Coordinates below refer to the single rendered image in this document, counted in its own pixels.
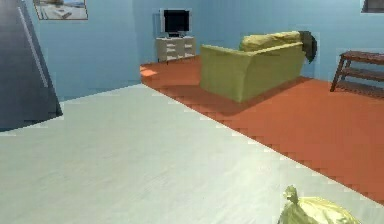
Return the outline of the yellow-green sofa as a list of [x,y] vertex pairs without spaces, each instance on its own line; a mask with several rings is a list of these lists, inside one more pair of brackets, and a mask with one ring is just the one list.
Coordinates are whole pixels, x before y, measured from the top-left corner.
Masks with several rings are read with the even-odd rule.
[[202,45],[200,87],[242,103],[295,80],[304,59],[301,42],[252,52]]

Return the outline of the dark brown wooden shelf table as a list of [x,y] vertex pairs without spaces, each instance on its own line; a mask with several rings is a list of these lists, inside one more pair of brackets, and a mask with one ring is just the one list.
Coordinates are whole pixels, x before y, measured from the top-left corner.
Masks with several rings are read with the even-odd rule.
[[354,68],[352,62],[367,63],[384,66],[384,53],[372,53],[363,51],[347,51],[340,54],[340,60],[336,69],[330,91],[334,92],[337,87],[375,98],[384,98],[384,88],[367,84],[346,81],[346,77],[384,82],[384,72],[368,69]]

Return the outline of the dark framed window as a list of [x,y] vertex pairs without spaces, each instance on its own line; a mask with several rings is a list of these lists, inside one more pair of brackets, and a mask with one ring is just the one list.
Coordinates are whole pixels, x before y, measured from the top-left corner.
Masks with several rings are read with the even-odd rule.
[[384,0],[364,0],[362,13],[384,13]]

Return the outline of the framed wall picture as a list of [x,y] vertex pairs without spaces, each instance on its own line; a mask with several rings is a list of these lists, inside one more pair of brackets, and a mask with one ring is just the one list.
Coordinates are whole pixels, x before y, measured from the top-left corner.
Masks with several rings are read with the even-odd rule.
[[87,20],[85,0],[33,0],[40,20]]

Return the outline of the white television stand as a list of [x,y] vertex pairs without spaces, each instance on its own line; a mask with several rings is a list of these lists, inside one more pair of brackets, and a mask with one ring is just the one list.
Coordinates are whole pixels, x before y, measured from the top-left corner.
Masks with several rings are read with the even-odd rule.
[[196,55],[196,40],[192,36],[157,38],[156,51],[159,62],[191,58]]

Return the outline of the black television set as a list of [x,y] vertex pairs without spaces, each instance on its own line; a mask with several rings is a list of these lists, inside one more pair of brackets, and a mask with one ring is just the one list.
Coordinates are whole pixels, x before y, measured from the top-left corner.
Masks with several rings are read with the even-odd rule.
[[161,9],[161,31],[167,34],[180,34],[191,29],[192,14],[187,9]]

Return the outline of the yellow sofa cushion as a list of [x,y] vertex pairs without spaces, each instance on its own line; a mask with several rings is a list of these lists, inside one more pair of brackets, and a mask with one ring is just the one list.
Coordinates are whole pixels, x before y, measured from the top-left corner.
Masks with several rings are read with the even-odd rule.
[[239,49],[245,52],[252,52],[300,41],[301,37],[298,31],[254,34],[244,36],[240,42]]

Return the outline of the dark grey fridge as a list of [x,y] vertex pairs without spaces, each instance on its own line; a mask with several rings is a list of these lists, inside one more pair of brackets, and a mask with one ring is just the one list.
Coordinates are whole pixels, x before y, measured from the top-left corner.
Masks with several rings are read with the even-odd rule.
[[[43,86],[25,35],[25,16],[48,88]],[[24,0],[0,0],[0,132],[63,115]]]

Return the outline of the yellow tied rubbish bag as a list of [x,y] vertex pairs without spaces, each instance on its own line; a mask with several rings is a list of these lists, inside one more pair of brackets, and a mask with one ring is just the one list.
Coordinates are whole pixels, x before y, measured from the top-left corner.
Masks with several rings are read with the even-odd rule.
[[300,197],[293,185],[286,187],[287,203],[277,224],[362,224],[348,210],[321,197]]

